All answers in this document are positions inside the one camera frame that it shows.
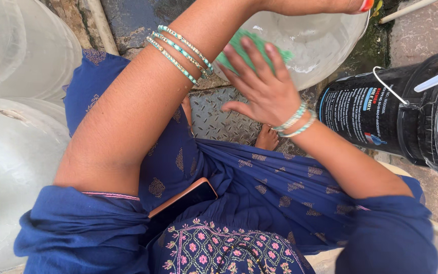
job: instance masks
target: rose gold phone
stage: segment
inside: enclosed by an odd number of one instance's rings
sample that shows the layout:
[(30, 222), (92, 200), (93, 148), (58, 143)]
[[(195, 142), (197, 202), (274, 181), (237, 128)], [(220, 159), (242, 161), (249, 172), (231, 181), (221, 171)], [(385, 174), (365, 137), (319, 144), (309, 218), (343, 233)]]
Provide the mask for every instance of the rose gold phone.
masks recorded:
[(212, 188), (209, 180), (207, 178), (200, 178), (184, 191), (173, 196), (150, 212), (148, 215), (150, 218), (150, 222), (147, 224), (148, 230), (145, 234), (140, 235), (140, 244), (148, 244), (150, 240), (162, 233), (187, 208), (215, 199), (217, 199), (217, 193)]

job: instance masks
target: beaded bangle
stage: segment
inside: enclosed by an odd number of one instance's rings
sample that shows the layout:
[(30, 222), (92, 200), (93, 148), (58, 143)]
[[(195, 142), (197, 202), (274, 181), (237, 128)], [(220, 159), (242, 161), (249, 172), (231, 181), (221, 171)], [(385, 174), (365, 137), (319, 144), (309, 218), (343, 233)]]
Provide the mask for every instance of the beaded bangle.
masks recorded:
[(186, 44), (193, 52), (195, 52), (195, 54), (197, 54), (201, 59), (202, 59), (202, 61), (204, 61), (204, 63), (207, 65), (207, 67), (209, 68), (208, 70), (207, 70), (207, 73), (209, 74), (209, 75), (211, 75), (212, 74), (212, 72), (214, 72), (214, 68), (212, 67), (212, 65), (209, 63), (209, 61), (202, 55), (202, 53), (200, 53), (199, 51), (198, 51), (198, 49), (196, 49), (194, 46), (192, 46), (192, 44), (191, 43), (189, 43), (187, 40), (185, 40), (183, 37), (182, 37), (182, 35), (180, 35), (180, 34), (178, 34), (178, 33), (176, 33), (176, 32), (174, 32), (173, 30), (171, 30), (171, 29), (169, 29), (167, 26), (163, 26), (163, 25), (159, 25), (158, 26), (158, 30), (159, 31), (166, 31), (166, 32), (168, 32), (169, 34), (172, 34), (173, 36), (175, 36), (175, 38), (177, 38), (178, 40), (180, 40), (182, 43), (184, 43), (184, 44)]
[(304, 114), (305, 110), (307, 109), (307, 104), (305, 102), (302, 102), (298, 110), (286, 121), (283, 125), (274, 127), (273, 130), (276, 130), (278, 132), (285, 131), (289, 129), (291, 126), (293, 126)]
[(198, 83), (197, 81), (192, 77), (192, 75), (190, 75), (190, 73), (188, 71), (186, 71), (186, 69), (181, 66), (173, 57), (172, 55), (170, 55), (162, 46), (160, 46), (155, 40), (153, 40), (150, 36), (147, 37), (148, 42), (150, 42), (150, 44), (152, 44), (153, 46), (155, 46), (161, 53), (163, 53), (163, 55), (165, 55), (168, 60), (170, 60), (170, 62), (172, 62), (187, 78), (189, 78), (189, 80), (192, 81), (192, 83), (194, 83), (194, 85), (196, 87), (198, 87)]
[(293, 137), (293, 136), (295, 136), (295, 135), (299, 135), (299, 134), (301, 134), (302, 132), (304, 132), (308, 127), (310, 127), (312, 124), (313, 124), (313, 122), (315, 122), (315, 120), (317, 120), (317, 114), (315, 113), (315, 111), (313, 111), (313, 110), (309, 110), (310, 111), (310, 113), (311, 113), (311, 117), (310, 117), (310, 119), (308, 120), (308, 122), (303, 126), (303, 127), (301, 127), (299, 130), (297, 130), (297, 131), (295, 131), (294, 133), (291, 133), (291, 134), (283, 134), (283, 133), (279, 133), (279, 135), (280, 135), (280, 137), (286, 137), (286, 138), (290, 138), (290, 137)]
[(157, 32), (152, 32), (151, 33), (154, 37), (160, 38), (161, 40), (163, 40), (165, 43), (171, 45), (174, 49), (176, 49), (177, 51), (179, 51), (179, 53), (182, 53), (183, 56), (185, 56), (192, 64), (194, 64), (195, 66), (197, 66), (197, 68), (202, 72), (202, 78), (203, 79), (209, 79), (209, 75), (207, 74), (207, 72), (204, 70), (204, 68), (194, 59), (192, 58), (192, 56), (190, 56), (189, 53), (187, 53), (185, 50), (183, 50), (181, 47), (179, 47), (177, 44), (175, 44), (172, 40), (168, 39), (167, 37), (165, 37), (163, 34), (159, 34)]

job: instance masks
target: green scrubber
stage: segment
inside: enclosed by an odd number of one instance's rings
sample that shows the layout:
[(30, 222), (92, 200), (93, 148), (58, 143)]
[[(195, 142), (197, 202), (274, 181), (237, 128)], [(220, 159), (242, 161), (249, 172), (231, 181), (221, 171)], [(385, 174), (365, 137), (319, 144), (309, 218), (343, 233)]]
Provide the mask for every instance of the green scrubber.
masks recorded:
[[(231, 44), (234, 47), (234, 49), (236, 49), (236, 52), (240, 55), (240, 57), (242, 57), (244, 59), (246, 64), (248, 66), (250, 66), (254, 71), (256, 71), (254, 65), (252, 64), (251, 59), (249, 58), (246, 51), (244, 51), (243, 46), (241, 45), (241, 38), (243, 36), (247, 36), (247, 37), (251, 38), (251, 40), (254, 42), (254, 44), (258, 48), (259, 52), (263, 55), (263, 58), (265, 59), (266, 63), (270, 66), (271, 71), (275, 72), (275, 70), (273, 69), (273, 64), (271, 63), (270, 58), (268, 58), (268, 56), (266, 55), (266, 52), (265, 52), (265, 43), (267, 43), (267, 41), (258, 37), (257, 34), (251, 33), (245, 29), (239, 29), (234, 34), (231, 41), (229, 41), (229, 44)], [(284, 63), (287, 63), (289, 60), (291, 60), (294, 57), (294, 54), (288, 50), (282, 50), (278, 47), (277, 47), (277, 50), (280, 53)], [(234, 71), (234, 73), (238, 74), (238, 72), (233, 68), (231, 63), (229, 63), (229, 60), (227, 59), (226, 55), (223, 52), (221, 52), (219, 54), (219, 56), (216, 58), (216, 61), (221, 63), (226, 68)]]

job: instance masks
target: transparent plastic container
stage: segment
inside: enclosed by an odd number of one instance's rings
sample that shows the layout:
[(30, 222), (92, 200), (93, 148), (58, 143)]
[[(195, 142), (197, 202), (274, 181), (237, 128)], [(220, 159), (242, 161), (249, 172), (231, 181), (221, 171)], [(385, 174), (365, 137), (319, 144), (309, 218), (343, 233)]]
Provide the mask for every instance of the transparent plastic container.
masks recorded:
[(37, 0), (0, 0), (0, 97), (58, 98), (81, 63), (68, 26)]
[(0, 270), (25, 263), (13, 254), (19, 218), (52, 184), (68, 129), (25, 104), (0, 99)]
[(67, 126), (67, 120), (65, 119), (65, 108), (63, 105), (63, 100), (40, 100), (36, 98), (24, 98), (24, 97), (8, 97), (5, 98), (14, 102), (25, 104), (36, 110), (43, 112), (44, 114), (57, 120), (57, 122)]
[[(298, 90), (311, 87), (334, 72), (363, 35), (368, 13), (284, 16), (263, 11), (253, 15), (241, 28), (256, 33), (295, 57), (287, 63)], [(223, 79), (224, 73), (213, 63)]]

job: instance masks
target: black beaded necklace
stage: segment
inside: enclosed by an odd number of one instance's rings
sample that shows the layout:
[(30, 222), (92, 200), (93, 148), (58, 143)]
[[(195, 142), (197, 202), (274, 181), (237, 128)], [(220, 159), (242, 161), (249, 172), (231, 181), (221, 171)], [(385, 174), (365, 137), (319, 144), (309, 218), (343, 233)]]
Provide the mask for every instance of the black beaded necklace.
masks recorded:
[(228, 249), (226, 249), (226, 251), (224, 251), (224, 253), (223, 253), (222, 256), (221, 256), (221, 261), (219, 262), (219, 265), (217, 266), (217, 272), (216, 272), (216, 274), (221, 273), (221, 267), (222, 267), (222, 262), (224, 261), (224, 257), (228, 254), (229, 251), (233, 250), (234, 247), (236, 247), (236, 248), (241, 247), (241, 248), (246, 249), (246, 250), (251, 254), (251, 256), (254, 258), (254, 260), (256, 261), (256, 263), (258, 263), (258, 265), (259, 265), (259, 269), (261, 269), (261, 272), (262, 272), (263, 274), (266, 274), (265, 268), (264, 268), (264, 266), (261, 264), (261, 262), (259, 261), (259, 259), (258, 259), (258, 257), (256, 256), (256, 254), (251, 250), (251, 248), (249, 248), (249, 247), (247, 247), (247, 246), (245, 246), (245, 245), (232, 245), (232, 246), (228, 247)]

